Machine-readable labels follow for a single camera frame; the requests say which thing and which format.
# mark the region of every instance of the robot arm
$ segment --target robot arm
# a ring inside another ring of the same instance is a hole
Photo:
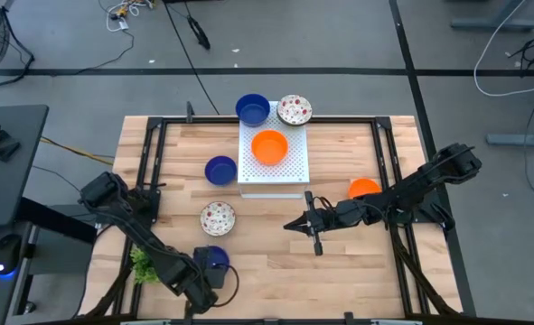
[[[284,225],[284,229],[302,232],[314,241],[316,255],[323,254],[319,232],[350,228],[359,225],[372,225],[381,220],[390,231],[393,246],[417,282],[439,313],[456,313],[447,306],[431,283],[421,273],[413,258],[406,250],[398,233],[399,216],[418,208],[423,198],[434,188],[444,183],[461,184],[473,178],[482,167],[482,162],[471,152],[473,148],[465,144],[452,144],[440,150],[434,158],[420,166],[416,172],[381,193],[362,195],[353,200],[342,200],[333,207],[325,198],[314,197],[310,191],[304,193],[307,211],[295,221]],[[319,199],[324,208],[316,209],[314,200]],[[453,218],[443,208],[434,208],[442,214],[445,228],[454,226]]]
[[[80,203],[132,239],[152,260],[160,282],[175,295],[186,295],[192,313],[204,313],[218,296],[201,268],[188,255],[166,246],[136,218],[150,209],[148,195],[140,189],[128,190],[118,175],[104,172],[82,189]]]

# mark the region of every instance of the computer mouse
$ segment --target computer mouse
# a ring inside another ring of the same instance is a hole
[[[0,239],[0,274],[10,274],[20,260],[22,237],[10,234]]]

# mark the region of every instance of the blue light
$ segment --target blue light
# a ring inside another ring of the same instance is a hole
[[[8,273],[8,274],[0,274],[0,279],[2,280],[11,280],[15,275],[15,270],[13,270],[12,272]]]

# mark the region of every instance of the yellow cable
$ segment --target yellow cable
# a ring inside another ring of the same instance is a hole
[[[84,156],[86,158],[90,158],[91,160],[94,160],[94,161],[97,161],[97,162],[100,162],[100,163],[105,163],[105,164],[110,165],[110,166],[112,166],[114,164],[114,163],[109,162],[107,160],[104,160],[104,159],[102,159],[100,157],[97,157],[92,153],[87,153],[87,152],[85,152],[85,151],[83,151],[81,149],[73,148],[73,147],[70,147],[68,145],[58,144],[55,141],[53,141],[52,139],[49,139],[47,137],[42,137],[40,139],[40,142],[43,142],[45,144],[55,145],[55,146],[57,146],[59,148],[62,148],[62,149],[65,149],[65,150],[69,150],[69,151],[71,151],[71,152],[73,152],[75,154],[79,154],[79,155]]]

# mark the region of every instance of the black desk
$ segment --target black desk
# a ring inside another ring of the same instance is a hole
[[[0,277],[0,324],[8,315],[14,315],[23,307],[24,296],[29,291],[27,279],[28,256],[35,258],[34,245],[28,246],[33,226],[46,228],[68,237],[93,244],[96,229],[59,212],[23,197],[23,189],[32,167],[33,157],[42,136],[43,125],[48,115],[47,106],[0,107],[0,126],[21,147],[8,162],[0,161],[0,238],[15,233],[22,236],[20,264],[11,276]],[[14,289],[17,302],[9,311]]]

